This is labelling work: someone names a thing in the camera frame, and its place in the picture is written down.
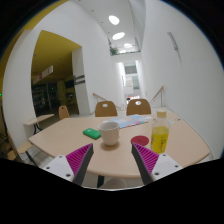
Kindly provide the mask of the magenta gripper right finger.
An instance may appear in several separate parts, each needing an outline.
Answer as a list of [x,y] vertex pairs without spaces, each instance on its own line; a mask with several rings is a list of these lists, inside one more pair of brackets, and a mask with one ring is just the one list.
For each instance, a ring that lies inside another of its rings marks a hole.
[[144,185],[182,169],[182,166],[168,154],[157,154],[137,143],[132,144],[131,152],[138,166]]

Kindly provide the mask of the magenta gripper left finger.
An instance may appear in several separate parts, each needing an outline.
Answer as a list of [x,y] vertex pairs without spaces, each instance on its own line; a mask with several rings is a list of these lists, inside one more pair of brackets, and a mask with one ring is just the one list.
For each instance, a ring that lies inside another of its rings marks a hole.
[[55,157],[44,170],[81,186],[93,154],[93,144],[88,144],[66,156]]

